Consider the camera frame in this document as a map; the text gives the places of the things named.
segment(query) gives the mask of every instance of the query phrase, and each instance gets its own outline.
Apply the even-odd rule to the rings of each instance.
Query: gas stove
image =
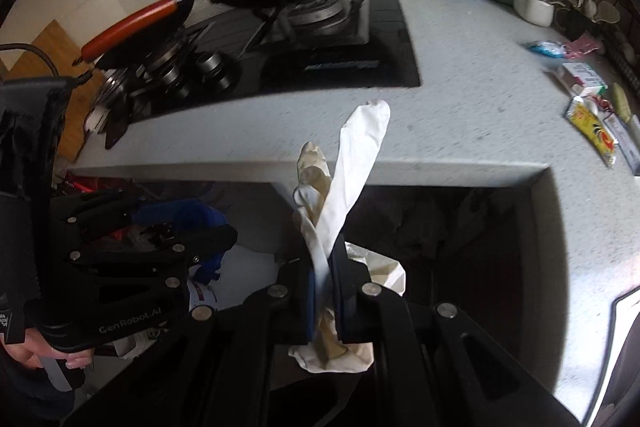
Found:
[[[398,0],[301,0],[281,9],[235,8],[188,27],[180,42],[190,43],[180,54],[220,63],[220,82],[198,81],[196,89],[177,98],[155,96],[134,111],[134,121],[274,92],[420,85]],[[178,50],[168,42],[152,58],[162,62],[172,54]],[[147,70],[156,65],[147,62]]]

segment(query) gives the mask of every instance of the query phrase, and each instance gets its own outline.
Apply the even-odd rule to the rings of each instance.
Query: white speckled countertop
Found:
[[[382,98],[391,121],[370,183],[533,185],[541,283],[530,370],[582,419],[596,390],[610,304],[640,285],[640,194],[564,118],[569,99],[521,45],[557,37],[489,0],[400,0],[423,86],[274,94],[92,136],[78,174],[295,181],[302,145],[337,155],[338,130]],[[606,79],[612,73],[603,66]]]

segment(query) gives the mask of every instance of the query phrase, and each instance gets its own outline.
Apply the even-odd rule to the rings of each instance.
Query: screw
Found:
[[[458,315],[458,309],[451,304],[450,302],[443,302],[442,304],[438,304],[436,308],[438,315],[441,317],[445,317],[446,319],[452,319],[456,315]]]
[[[178,279],[177,277],[167,277],[164,281],[164,284],[166,284],[169,288],[177,288],[178,286],[180,286],[180,279]]]
[[[382,293],[382,286],[374,282],[366,282],[362,285],[361,290],[364,295],[368,295],[369,297],[377,297]]]
[[[213,316],[213,310],[208,306],[196,306],[191,310],[191,317],[197,321],[208,321]]]
[[[287,295],[287,293],[289,293],[289,290],[282,284],[272,284],[269,286],[267,293],[274,299],[282,299]]]

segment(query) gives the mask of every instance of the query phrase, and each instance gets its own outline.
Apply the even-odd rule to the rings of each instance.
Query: orange pan handle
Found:
[[[161,0],[116,22],[80,50],[82,60],[92,62],[140,30],[164,19],[178,9],[182,0]]]

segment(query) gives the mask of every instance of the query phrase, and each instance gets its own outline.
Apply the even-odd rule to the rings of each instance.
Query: wooden cutting board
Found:
[[[44,51],[58,68],[61,76],[78,76],[87,70],[85,64],[72,66],[80,56],[80,49],[69,38],[58,21],[52,21],[32,42]],[[50,76],[47,65],[38,55],[24,52],[9,71],[6,79]],[[91,101],[104,83],[104,77],[97,70],[84,86],[76,87],[66,108],[65,129],[58,146],[58,156],[73,162],[84,144],[84,118],[91,111]]]

